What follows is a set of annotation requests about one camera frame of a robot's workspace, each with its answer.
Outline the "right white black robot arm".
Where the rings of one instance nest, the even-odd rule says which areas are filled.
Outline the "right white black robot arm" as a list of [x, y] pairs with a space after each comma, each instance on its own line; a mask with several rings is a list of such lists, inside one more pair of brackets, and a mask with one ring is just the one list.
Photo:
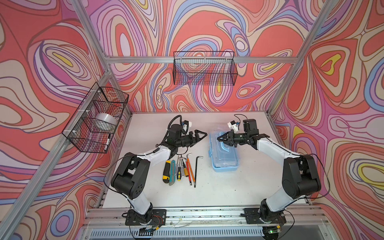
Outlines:
[[254, 119], [244, 120], [243, 127], [243, 133], [232, 129], [217, 137], [217, 140], [235, 148], [249, 145], [275, 160], [283, 169], [282, 187], [261, 202], [259, 216], [263, 221], [270, 221], [297, 200], [321, 190], [317, 165], [311, 155], [295, 153], [271, 140], [270, 136], [261, 134]]

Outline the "yellow black utility knife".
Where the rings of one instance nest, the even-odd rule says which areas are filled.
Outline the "yellow black utility knife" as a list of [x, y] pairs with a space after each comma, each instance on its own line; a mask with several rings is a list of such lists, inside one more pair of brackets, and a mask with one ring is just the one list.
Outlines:
[[164, 170], [163, 170], [163, 182], [168, 184], [170, 182], [170, 171], [171, 171], [171, 161], [167, 160], [165, 162]]

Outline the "black hex key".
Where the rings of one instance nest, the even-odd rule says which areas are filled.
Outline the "black hex key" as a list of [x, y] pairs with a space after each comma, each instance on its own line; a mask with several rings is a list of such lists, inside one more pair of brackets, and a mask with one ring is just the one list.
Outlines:
[[195, 161], [195, 181], [194, 181], [194, 188], [196, 188], [196, 186], [197, 186], [198, 162], [199, 162], [199, 159], [203, 159], [203, 158], [204, 158], [203, 156], [197, 156], [197, 157], [196, 157], [196, 161]]

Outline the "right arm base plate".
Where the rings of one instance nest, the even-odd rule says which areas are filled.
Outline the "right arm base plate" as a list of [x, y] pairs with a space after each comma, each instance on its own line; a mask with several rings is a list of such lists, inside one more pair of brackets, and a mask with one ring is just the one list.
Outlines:
[[260, 208], [245, 208], [240, 214], [246, 219], [247, 224], [277, 224], [284, 225], [287, 220], [283, 211], [270, 212]]

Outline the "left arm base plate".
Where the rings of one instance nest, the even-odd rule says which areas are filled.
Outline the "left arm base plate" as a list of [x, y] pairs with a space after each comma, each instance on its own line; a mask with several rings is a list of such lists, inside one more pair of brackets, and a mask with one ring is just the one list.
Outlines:
[[125, 218], [126, 226], [153, 226], [161, 227], [166, 223], [166, 209], [149, 209], [144, 215], [140, 215], [134, 210], [129, 210], [122, 214]]

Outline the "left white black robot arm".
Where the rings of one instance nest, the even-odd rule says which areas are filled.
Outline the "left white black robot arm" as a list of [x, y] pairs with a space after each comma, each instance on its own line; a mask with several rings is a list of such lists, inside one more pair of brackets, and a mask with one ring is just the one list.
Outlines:
[[169, 161], [179, 148], [191, 148], [208, 134], [199, 130], [189, 131], [190, 123], [169, 124], [161, 143], [154, 150], [136, 155], [127, 153], [121, 160], [111, 180], [111, 186], [126, 197], [139, 216], [150, 215], [153, 205], [143, 193], [150, 167]]

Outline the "blue plastic tool box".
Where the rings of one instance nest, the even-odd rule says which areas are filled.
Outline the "blue plastic tool box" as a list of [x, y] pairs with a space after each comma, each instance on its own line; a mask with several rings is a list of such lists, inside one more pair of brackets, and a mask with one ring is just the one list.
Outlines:
[[238, 152], [235, 147], [230, 147], [217, 140], [224, 132], [210, 132], [209, 157], [215, 172], [232, 172], [239, 167]]

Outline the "orange handled hex key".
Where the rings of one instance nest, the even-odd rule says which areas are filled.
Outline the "orange handled hex key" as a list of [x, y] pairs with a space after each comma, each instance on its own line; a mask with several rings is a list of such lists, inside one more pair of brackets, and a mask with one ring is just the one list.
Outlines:
[[194, 173], [193, 173], [193, 170], [192, 170], [191, 162], [190, 162], [190, 159], [189, 159], [189, 156], [190, 156], [190, 155], [192, 155], [192, 153], [187, 154], [187, 160], [188, 160], [188, 162], [189, 162], [189, 168], [190, 168], [190, 173], [191, 173], [192, 183], [194, 184], [195, 177], [194, 177]]

